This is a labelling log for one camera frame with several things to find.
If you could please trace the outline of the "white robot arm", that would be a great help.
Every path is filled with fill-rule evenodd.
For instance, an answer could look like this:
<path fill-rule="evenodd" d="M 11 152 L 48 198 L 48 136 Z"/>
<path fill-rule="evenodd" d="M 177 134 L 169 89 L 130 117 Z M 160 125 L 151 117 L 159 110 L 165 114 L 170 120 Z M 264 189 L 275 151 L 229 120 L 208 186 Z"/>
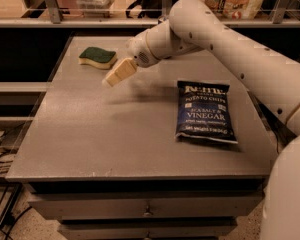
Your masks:
<path fill-rule="evenodd" d="M 128 57 L 103 80 L 114 86 L 139 67 L 206 49 L 296 138 L 279 154 L 265 191 L 260 240 L 300 240 L 300 63 L 226 27 L 199 0 L 179 0 L 163 23 L 128 43 Z"/>

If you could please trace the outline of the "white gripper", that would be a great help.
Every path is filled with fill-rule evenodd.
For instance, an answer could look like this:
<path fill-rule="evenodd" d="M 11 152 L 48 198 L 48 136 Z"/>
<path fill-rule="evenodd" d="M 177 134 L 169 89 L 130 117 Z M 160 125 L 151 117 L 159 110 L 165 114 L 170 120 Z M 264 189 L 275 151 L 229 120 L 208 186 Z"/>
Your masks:
<path fill-rule="evenodd" d="M 137 65 L 142 68 L 148 68 L 159 62 L 148 47 L 147 32 L 139 33 L 127 41 L 127 53 L 131 58 L 123 59 L 107 73 L 102 80 L 104 86 L 113 87 L 131 77 L 136 73 Z"/>

